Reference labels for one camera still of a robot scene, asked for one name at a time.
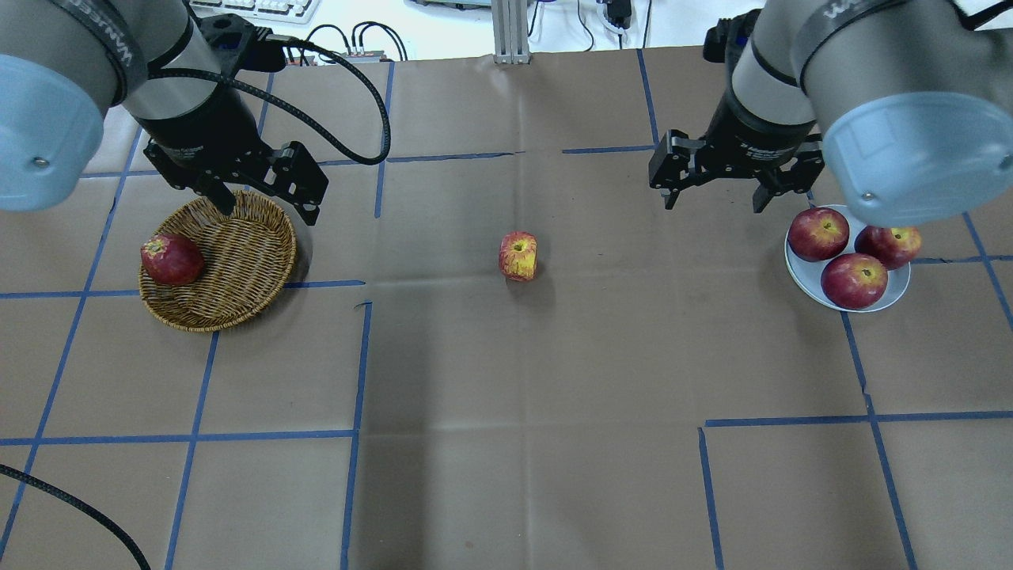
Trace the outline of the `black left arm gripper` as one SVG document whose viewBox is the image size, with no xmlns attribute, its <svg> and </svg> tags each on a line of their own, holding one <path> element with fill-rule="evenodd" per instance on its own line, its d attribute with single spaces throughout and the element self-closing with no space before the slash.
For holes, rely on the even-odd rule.
<svg viewBox="0 0 1013 570">
<path fill-rule="evenodd" d="M 175 118 L 144 119 L 143 153 L 163 180 L 189 188 L 230 217 L 236 198 L 228 184 L 248 185 L 292 205 L 307 226 L 320 215 L 328 178 L 300 142 L 274 149 L 261 140 L 238 95 L 211 95 Z"/>
</svg>

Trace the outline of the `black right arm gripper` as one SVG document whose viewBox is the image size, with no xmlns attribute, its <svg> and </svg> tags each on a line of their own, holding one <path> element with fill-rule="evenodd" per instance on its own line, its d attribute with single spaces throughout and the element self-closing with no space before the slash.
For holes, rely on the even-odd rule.
<svg viewBox="0 0 1013 570">
<path fill-rule="evenodd" d="M 717 180 L 754 180 L 753 213 L 775 198 L 806 194 L 824 172 L 821 135 L 814 123 L 780 125 L 761 119 L 724 91 L 707 130 L 692 138 L 669 130 L 649 159 L 649 187 L 673 210 L 681 191 Z"/>
</svg>

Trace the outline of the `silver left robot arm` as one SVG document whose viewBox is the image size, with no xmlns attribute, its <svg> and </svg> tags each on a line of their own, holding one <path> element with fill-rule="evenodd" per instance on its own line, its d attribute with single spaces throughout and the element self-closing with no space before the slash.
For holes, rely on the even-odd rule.
<svg viewBox="0 0 1013 570">
<path fill-rule="evenodd" d="M 300 142 L 261 139 L 236 79 L 281 70 L 288 37 L 184 1 L 4 1 L 1 16 L 3 210 L 68 198 L 122 107 L 167 184 L 225 215 L 229 184 L 247 185 L 315 223 L 327 177 Z"/>
</svg>

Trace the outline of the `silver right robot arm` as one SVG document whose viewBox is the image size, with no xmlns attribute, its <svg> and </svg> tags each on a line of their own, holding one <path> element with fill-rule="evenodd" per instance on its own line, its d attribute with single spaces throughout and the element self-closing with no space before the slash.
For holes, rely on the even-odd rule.
<svg viewBox="0 0 1013 570">
<path fill-rule="evenodd" d="M 1011 29 L 955 1 L 767 1 L 706 33 L 727 69 L 706 133 L 670 131 L 648 180 L 685 188 L 753 178 L 753 209 L 807 192 L 829 167 L 851 213 L 920 225 L 1011 188 Z"/>
</svg>

